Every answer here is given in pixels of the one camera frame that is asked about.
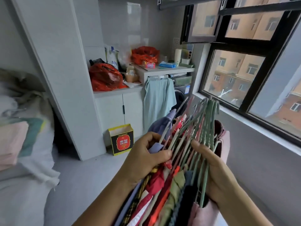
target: washing machine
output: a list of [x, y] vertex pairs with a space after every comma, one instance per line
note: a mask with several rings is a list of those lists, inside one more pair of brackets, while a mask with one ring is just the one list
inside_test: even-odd
[[[178, 109], [181, 106], [182, 102], [185, 100], [185, 98], [188, 97], [188, 93], [189, 93], [189, 89], [190, 89], [190, 83], [186, 84], [186, 85], [174, 85], [174, 87], [175, 87], [175, 98], [177, 100], [177, 104], [175, 106], [173, 106], [172, 109]], [[187, 107], [187, 103], [185, 103], [185, 105], [183, 105], [183, 107], [180, 109], [177, 116], [182, 115], [183, 112], [185, 111], [186, 107]]]

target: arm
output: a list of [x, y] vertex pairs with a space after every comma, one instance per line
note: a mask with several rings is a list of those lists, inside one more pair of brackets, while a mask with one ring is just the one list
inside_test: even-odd
[[229, 226], [273, 226], [239, 186], [233, 173], [220, 157], [195, 140], [191, 145], [209, 163], [206, 193], [217, 203]]
[[170, 159], [170, 150], [150, 154], [148, 149], [160, 140], [160, 135], [149, 132], [133, 145], [122, 167], [99, 196], [74, 222], [73, 226], [111, 226], [126, 197], [154, 166]]

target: floor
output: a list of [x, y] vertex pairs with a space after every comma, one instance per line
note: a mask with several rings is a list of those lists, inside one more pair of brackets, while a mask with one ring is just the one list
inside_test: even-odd
[[[48, 195], [44, 225], [71, 226], [111, 181], [127, 154], [104, 154], [84, 162], [59, 156], [53, 169], [61, 172], [60, 183]], [[227, 226], [221, 215], [216, 226]]]

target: orange plastic bag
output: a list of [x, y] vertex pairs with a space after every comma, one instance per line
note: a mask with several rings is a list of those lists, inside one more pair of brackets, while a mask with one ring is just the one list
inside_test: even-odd
[[143, 61], [148, 63], [158, 63], [160, 51], [154, 47], [142, 46], [132, 50], [132, 61], [137, 65], [142, 65]]
[[122, 74], [111, 64], [94, 64], [90, 67], [89, 74], [93, 91], [127, 88], [122, 82]]

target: paper towel roll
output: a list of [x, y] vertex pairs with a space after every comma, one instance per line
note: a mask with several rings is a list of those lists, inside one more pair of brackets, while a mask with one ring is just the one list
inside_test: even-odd
[[177, 64], [177, 67], [179, 66], [179, 63], [181, 61], [181, 53], [182, 53], [182, 49], [176, 49], [175, 50], [175, 64]]

